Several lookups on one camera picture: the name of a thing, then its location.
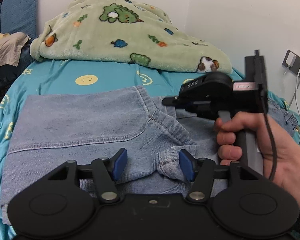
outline green fleece blanket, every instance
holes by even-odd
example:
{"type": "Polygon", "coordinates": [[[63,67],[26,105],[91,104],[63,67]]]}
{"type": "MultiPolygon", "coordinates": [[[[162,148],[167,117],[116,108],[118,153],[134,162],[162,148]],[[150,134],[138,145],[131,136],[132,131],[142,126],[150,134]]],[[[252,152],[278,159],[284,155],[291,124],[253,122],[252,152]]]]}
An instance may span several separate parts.
{"type": "Polygon", "coordinates": [[[45,23],[30,47],[36,60],[137,63],[168,71],[232,73],[212,44],[179,31],[161,9],[130,0],[75,0],[45,23]]]}

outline power socket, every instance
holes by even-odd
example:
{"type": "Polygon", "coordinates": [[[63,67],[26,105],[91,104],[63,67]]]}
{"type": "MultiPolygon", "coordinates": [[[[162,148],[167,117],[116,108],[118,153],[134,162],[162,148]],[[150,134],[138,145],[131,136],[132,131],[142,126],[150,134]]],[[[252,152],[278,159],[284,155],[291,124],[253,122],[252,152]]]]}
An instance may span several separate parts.
{"type": "Polygon", "coordinates": [[[291,50],[288,50],[286,53],[286,56],[282,62],[282,65],[286,68],[289,67],[289,70],[294,73],[295,75],[298,75],[298,71],[300,69],[300,57],[292,52],[291,50]]]}

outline yellow smiley face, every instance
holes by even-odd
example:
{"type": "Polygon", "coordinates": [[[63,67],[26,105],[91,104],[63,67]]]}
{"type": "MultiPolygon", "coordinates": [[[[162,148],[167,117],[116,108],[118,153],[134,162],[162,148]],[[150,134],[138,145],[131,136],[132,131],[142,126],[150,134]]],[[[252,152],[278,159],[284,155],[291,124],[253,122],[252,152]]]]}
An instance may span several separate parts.
{"type": "Polygon", "coordinates": [[[84,75],[84,76],[78,77],[75,80],[75,83],[80,86],[87,86],[87,85],[91,85],[97,81],[98,81],[98,77],[95,75],[84,75]]]}

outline black handle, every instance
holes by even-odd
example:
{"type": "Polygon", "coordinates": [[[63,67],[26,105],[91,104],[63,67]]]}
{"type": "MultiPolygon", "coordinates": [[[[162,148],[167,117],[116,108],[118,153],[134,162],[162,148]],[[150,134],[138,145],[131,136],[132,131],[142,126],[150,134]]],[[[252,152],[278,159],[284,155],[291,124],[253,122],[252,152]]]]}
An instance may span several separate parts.
{"type": "Polygon", "coordinates": [[[263,158],[258,150],[256,133],[251,130],[237,132],[234,145],[242,149],[242,157],[239,161],[263,175],[263,158]]]}

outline label sticker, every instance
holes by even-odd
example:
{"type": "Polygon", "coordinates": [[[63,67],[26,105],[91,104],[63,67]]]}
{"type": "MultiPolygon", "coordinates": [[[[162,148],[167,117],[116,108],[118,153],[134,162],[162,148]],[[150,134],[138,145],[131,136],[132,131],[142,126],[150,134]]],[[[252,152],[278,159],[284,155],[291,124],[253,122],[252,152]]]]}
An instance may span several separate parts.
{"type": "Polygon", "coordinates": [[[249,91],[254,90],[256,87],[255,82],[236,82],[233,83],[233,91],[249,91]]]}

